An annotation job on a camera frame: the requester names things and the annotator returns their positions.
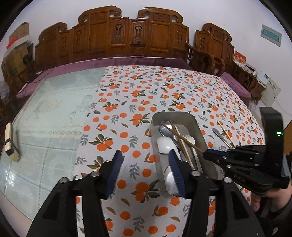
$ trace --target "plastic bag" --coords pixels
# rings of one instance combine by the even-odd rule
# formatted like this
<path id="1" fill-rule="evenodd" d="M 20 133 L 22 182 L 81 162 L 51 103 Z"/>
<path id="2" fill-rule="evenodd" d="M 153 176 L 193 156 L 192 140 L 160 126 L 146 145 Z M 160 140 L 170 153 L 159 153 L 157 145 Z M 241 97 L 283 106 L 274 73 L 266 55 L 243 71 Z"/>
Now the plastic bag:
<path id="1" fill-rule="evenodd" d="M 4 103 L 8 101 L 10 92 L 8 83 L 6 81 L 0 81 L 0 97 Z"/>

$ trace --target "wooden armrest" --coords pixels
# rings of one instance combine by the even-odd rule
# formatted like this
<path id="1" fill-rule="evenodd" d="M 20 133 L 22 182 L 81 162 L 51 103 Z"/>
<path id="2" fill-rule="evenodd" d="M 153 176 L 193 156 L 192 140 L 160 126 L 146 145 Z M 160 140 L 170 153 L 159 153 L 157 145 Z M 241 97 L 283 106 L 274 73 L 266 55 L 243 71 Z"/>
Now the wooden armrest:
<path id="1" fill-rule="evenodd" d="M 215 57 L 215 62 L 219 63 L 219 71 L 216 73 L 216 76 L 222 76 L 222 74 L 225 72 L 225 62 L 223 59 Z"/>
<path id="2" fill-rule="evenodd" d="M 189 43 L 186 44 L 186 62 L 197 72 L 213 75 L 215 71 L 215 59 L 213 55 L 196 50 Z"/>

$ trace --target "table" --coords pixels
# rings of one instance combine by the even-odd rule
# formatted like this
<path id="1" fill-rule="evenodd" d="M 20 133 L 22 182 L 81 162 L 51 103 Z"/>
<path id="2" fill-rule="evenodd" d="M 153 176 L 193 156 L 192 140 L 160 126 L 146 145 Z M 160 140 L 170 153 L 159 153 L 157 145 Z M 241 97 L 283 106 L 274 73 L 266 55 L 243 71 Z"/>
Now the table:
<path id="1" fill-rule="evenodd" d="M 33 220 L 57 181 L 73 178 L 76 151 L 104 68 L 42 81 L 13 122 L 21 158 L 2 152 L 0 191 Z"/>
<path id="2" fill-rule="evenodd" d="M 209 148 L 226 150 L 211 129 L 222 131 L 219 120 L 238 145 L 264 144 L 256 120 L 219 77 L 183 69 L 152 66 L 107 67 L 93 96 L 80 136 L 74 169 L 85 177 L 125 155 L 116 188 L 102 201 L 110 236 L 181 236 L 190 200 L 165 198 L 155 187 L 155 168 L 149 123 L 160 111 L 186 111 L 195 116 Z M 239 187 L 250 202 L 250 192 Z M 84 232 L 82 198 L 76 199 L 79 236 Z M 207 233 L 212 232 L 215 197 L 210 197 Z"/>

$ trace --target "wooden chopstick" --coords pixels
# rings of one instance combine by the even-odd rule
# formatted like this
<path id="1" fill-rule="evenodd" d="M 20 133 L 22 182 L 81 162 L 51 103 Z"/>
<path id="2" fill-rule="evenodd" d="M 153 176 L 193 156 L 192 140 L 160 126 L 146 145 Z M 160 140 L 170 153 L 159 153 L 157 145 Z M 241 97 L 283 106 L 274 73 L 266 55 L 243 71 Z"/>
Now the wooden chopstick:
<path id="1" fill-rule="evenodd" d="M 200 149 L 197 146 L 195 146 L 194 144 L 190 143 L 187 139 L 185 139 L 183 136 L 179 135 L 174 130 L 166 127 L 164 124 L 162 124 L 162 126 L 165 127 L 168 131 L 171 131 L 174 135 L 176 135 L 177 137 L 179 137 L 181 140 L 183 140 L 188 146 L 195 148 L 198 152 L 200 152 L 202 154 L 204 153 L 204 151 L 202 149 Z"/>
<path id="2" fill-rule="evenodd" d="M 231 141 L 232 145 L 234 148 L 236 148 L 236 145 L 234 144 L 234 142 L 232 141 L 231 137 L 229 136 L 228 132 L 224 129 L 224 127 L 221 125 L 221 123 L 219 123 L 219 121 L 217 120 L 217 123 L 219 124 L 219 126 L 222 128 L 222 130 L 225 132 L 226 136 L 229 138 L 229 140 Z"/>
<path id="3" fill-rule="evenodd" d="M 172 123 L 172 121 L 170 121 L 170 123 L 171 123 L 171 127 L 177 132 L 177 134 L 180 135 L 180 132 L 179 132 L 177 126 L 175 126 L 175 125 Z M 181 147 L 181 149 L 182 149 L 182 152 L 183 152 L 184 156 L 186 157 L 186 159 L 188 160 L 190 166 L 192 167 L 192 169 L 195 169 L 195 168 L 194 168 L 194 165 L 193 165 L 193 163 L 192 163 L 192 161 L 191 161 L 191 158 L 190 158 L 190 156 L 189 156 L 189 154 L 188 154 L 188 152 L 187 152 L 187 148 L 185 147 L 185 144 L 183 143 L 183 141 L 182 141 L 179 137 L 178 137 L 178 143 L 180 144 L 180 147 Z"/>

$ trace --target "orange-patterned tablecloth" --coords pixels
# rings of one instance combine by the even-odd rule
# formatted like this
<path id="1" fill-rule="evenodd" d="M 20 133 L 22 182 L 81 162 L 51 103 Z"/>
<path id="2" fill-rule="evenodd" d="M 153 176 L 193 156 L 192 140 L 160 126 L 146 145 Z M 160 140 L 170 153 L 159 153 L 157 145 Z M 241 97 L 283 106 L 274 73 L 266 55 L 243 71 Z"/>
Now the orange-patterned tablecloth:
<path id="1" fill-rule="evenodd" d="M 219 77 L 175 68 L 115 66 L 105 70 L 99 87 L 92 110 L 85 114 L 74 174 L 78 179 L 98 170 L 117 149 L 125 155 L 116 188 L 102 201 L 110 236 L 182 235 L 190 200 L 167 199 L 159 193 L 149 132 L 154 113 L 191 113 L 213 149 L 227 149 L 211 130 L 222 131 L 217 120 L 236 144 L 264 143 L 250 111 Z M 250 201 L 250 192 L 242 189 L 242 193 Z M 77 198 L 80 236 L 84 231 L 81 203 Z M 211 197 L 207 233 L 213 230 L 214 209 Z"/>

